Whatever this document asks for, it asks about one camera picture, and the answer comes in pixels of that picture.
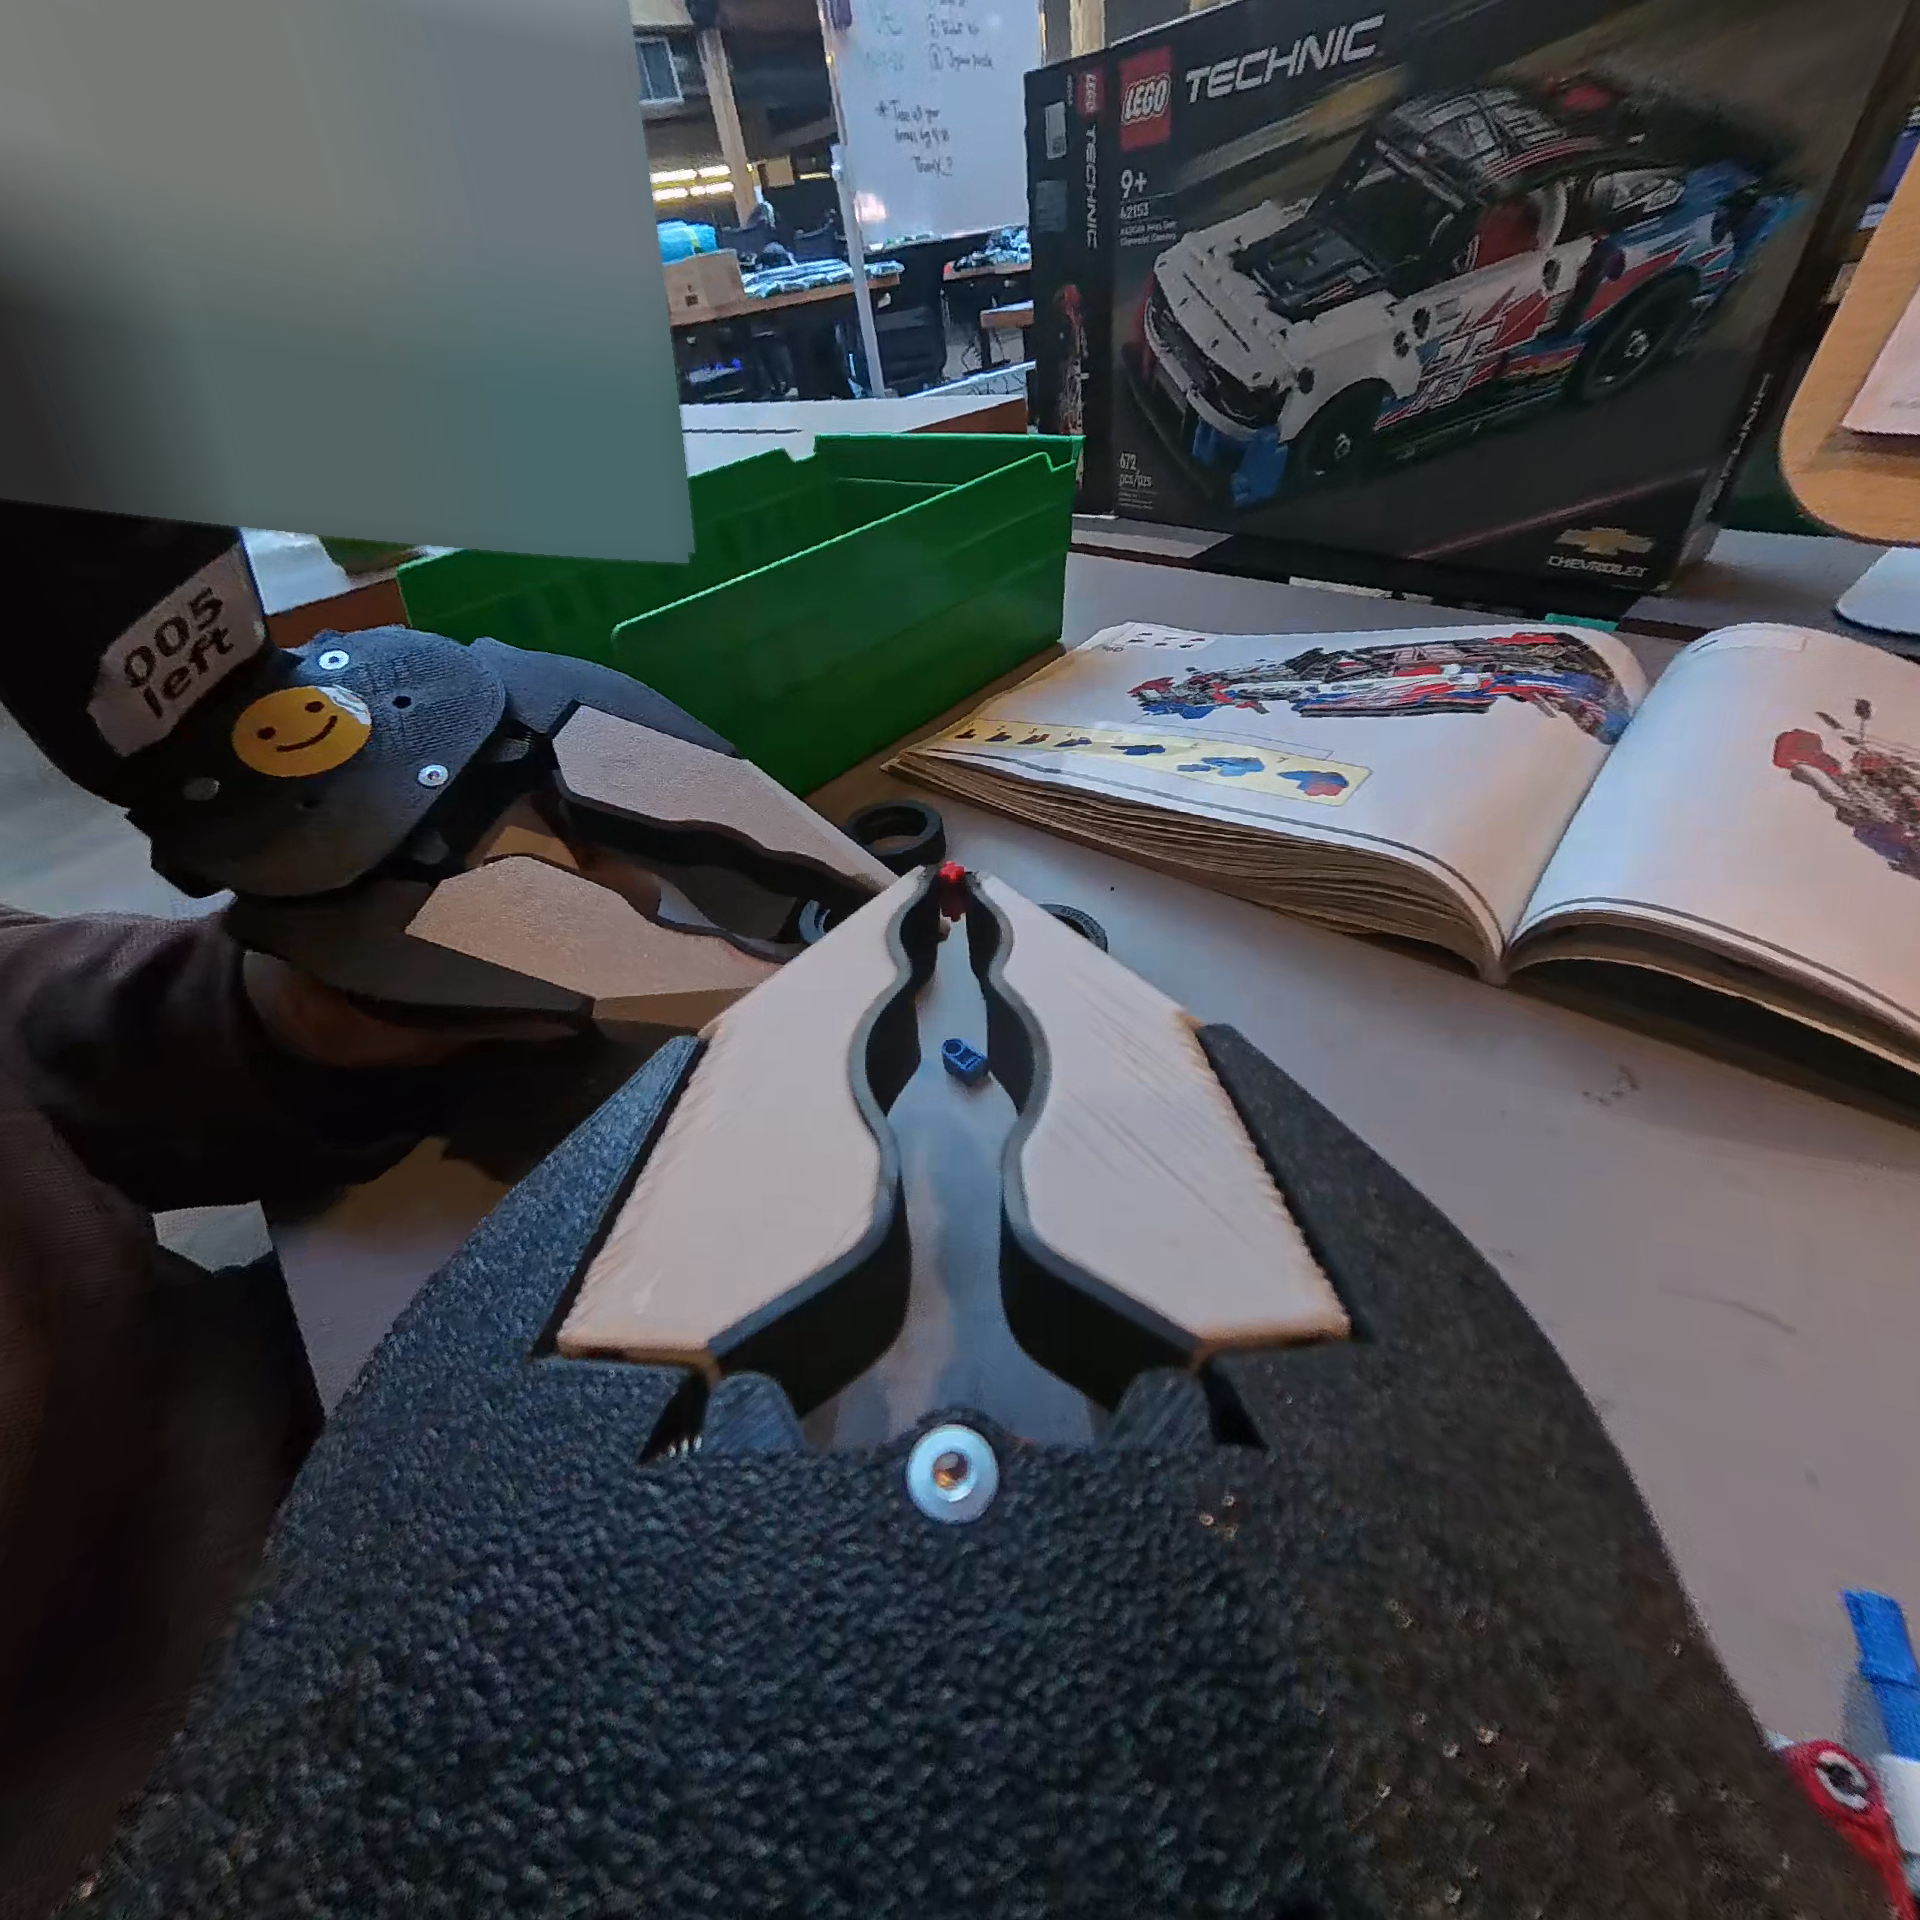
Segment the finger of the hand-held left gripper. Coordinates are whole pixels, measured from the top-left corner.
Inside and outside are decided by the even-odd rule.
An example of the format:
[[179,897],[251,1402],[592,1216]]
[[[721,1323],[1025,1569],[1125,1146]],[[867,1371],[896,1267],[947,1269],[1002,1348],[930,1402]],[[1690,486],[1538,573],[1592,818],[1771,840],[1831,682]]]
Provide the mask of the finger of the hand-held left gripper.
[[625,893],[532,854],[505,854],[440,882],[407,938],[585,1001],[625,1032],[704,1029],[785,970],[724,931],[657,920]]
[[724,920],[729,893],[671,920],[661,882],[744,880],[844,917],[898,885],[881,859],[745,760],[578,709],[557,731],[544,827],[572,858],[567,901],[544,913],[544,958],[569,962],[780,962],[795,944]]

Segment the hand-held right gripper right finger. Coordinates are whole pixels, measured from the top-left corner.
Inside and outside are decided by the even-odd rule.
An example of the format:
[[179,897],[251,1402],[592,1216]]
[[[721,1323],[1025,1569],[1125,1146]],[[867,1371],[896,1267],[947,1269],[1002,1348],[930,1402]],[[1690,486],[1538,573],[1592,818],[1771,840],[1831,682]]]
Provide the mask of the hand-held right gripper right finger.
[[1002,1150],[1000,1297],[1023,1350],[1093,1403],[1153,1371],[1347,1340],[1354,1322],[1179,1001],[968,878]]

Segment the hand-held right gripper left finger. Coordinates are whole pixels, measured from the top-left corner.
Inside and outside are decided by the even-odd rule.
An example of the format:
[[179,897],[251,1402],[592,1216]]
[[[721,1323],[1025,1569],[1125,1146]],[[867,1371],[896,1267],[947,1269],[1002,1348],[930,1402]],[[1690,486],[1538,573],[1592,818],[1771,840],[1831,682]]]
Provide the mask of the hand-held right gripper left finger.
[[911,1289],[889,1108],[940,942],[938,874],[901,878],[709,1021],[557,1355],[760,1373],[812,1410],[889,1348]]

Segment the green plastic bin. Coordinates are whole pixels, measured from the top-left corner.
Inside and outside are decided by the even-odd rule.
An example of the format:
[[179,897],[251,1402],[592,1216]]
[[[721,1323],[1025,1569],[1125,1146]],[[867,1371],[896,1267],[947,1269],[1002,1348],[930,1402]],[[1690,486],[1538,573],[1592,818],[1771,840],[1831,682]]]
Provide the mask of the green plastic bin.
[[411,621],[608,665],[807,796],[1058,643],[1080,443],[821,436],[695,473],[684,564],[457,548]]

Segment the thick building instruction booklet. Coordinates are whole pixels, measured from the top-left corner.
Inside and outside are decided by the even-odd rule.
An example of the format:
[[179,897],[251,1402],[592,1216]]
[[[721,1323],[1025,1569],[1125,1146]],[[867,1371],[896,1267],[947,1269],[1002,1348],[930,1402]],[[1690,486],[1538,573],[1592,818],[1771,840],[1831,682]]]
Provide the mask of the thick building instruction booklet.
[[1919,1067],[1916,662],[1783,625],[1651,677],[1565,621],[1125,621],[904,780],[1861,1088]]

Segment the toy brick car model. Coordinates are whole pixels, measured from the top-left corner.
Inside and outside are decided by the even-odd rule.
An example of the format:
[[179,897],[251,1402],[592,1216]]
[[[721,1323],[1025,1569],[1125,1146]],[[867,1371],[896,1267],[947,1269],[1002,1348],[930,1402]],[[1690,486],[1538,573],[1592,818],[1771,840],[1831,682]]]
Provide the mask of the toy brick car model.
[[1919,1661],[1905,1606],[1882,1590],[1843,1590],[1856,1642],[1843,1739],[1767,1734],[1825,1822],[1888,1898],[1919,1915]]

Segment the person's left forearm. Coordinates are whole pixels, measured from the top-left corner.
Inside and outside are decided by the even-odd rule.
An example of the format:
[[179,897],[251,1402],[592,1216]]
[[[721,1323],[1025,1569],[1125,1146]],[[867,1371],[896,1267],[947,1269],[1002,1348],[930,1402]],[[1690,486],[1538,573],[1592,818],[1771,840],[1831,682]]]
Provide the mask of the person's left forearm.
[[217,920],[4,909],[4,1216],[297,1200],[440,1132],[479,1049],[343,1073],[282,1052]]

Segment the grey desk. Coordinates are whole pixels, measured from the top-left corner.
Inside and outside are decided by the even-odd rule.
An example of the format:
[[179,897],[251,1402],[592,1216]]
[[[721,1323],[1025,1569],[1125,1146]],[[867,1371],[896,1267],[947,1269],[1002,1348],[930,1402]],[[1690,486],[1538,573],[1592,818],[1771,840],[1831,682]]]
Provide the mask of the grey desk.
[[[1064,643],[1130,617],[1205,634],[1435,625],[1325,588],[1074,555]],[[956,858],[1076,906],[1125,968],[1236,1027],[1427,1193],[1501,1270],[1595,1403],[1760,1725],[1835,1734],[1856,1643],[1841,1590],[1905,1602],[1916,1634],[1916,1132],[1431,960],[1280,920],[938,801]],[[1036,1441],[1090,1408],[1016,1345],[991,1273],[1012,1122],[938,1041],[984,1041],[963,950],[922,1004],[927,1058],[896,1122],[915,1234],[898,1341],[807,1418],[858,1448],[971,1406]],[[315,1206],[162,1216],[184,1253],[273,1250],[335,1408],[396,1313],[585,1112],[508,1094],[485,1146],[429,1140]]]

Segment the person's left hand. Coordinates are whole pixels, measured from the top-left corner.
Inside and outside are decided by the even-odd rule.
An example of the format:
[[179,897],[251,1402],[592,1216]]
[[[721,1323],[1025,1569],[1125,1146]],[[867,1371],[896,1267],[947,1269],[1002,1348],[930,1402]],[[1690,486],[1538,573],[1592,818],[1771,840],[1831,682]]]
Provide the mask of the person's left hand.
[[543,1044],[585,1036],[555,1016],[415,1010],[357,998],[263,950],[245,953],[241,978],[271,1041],[328,1069],[409,1073],[499,1043]]

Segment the wooden work table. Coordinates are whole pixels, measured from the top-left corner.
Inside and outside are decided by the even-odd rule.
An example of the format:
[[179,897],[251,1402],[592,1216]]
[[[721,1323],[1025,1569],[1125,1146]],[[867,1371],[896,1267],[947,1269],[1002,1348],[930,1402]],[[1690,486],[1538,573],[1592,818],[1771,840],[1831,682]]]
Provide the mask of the wooden work table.
[[740,300],[684,301],[672,322],[681,403],[912,398],[1019,368],[963,345],[943,259],[873,259],[867,288],[879,370],[844,261],[748,275]]

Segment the person's brown sweater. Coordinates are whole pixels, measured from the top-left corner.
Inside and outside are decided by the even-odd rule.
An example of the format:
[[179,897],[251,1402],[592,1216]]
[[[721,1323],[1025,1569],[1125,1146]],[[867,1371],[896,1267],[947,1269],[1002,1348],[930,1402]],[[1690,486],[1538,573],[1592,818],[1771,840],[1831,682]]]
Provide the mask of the person's brown sweater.
[[153,1776],[320,1426],[274,1257],[4,1200],[4,1915],[55,1909]]

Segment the whiteboard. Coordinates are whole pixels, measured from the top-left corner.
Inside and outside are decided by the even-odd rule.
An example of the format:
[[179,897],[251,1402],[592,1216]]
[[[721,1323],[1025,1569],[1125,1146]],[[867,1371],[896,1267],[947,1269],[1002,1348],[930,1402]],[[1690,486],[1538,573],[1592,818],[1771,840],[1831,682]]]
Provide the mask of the whiteboard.
[[1042,5],[826,3],[824,48],[867,251],[1027,221]]

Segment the black toy car box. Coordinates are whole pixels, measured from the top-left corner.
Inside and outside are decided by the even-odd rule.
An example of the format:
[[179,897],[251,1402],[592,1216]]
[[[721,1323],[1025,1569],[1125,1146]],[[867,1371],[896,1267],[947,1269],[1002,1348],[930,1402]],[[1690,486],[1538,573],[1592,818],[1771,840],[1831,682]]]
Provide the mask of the black toy car box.
[[1916,5],[1209,5],[1025,76],[1074,509],[1620,597],[1709,521]]

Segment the white stand base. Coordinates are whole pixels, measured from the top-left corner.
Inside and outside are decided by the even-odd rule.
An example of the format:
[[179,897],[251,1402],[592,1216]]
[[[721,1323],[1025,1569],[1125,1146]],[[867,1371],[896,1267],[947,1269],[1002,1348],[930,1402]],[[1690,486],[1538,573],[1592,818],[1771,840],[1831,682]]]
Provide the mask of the white stand base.
[[1919,546],[1883,548],[1841,592],[1834,614],[1853,628],[1913,649],[1919,644]]

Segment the wooden clipboard with sheet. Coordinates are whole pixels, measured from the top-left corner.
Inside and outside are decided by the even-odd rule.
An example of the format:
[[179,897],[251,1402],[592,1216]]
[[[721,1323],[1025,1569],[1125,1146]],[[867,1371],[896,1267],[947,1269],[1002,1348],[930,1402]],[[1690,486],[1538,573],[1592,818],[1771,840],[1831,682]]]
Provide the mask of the wooden clipboard with sheet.
[[1867,545],[1919,545],[1916,163],[1793,398],[1780,448],[1812,518]]

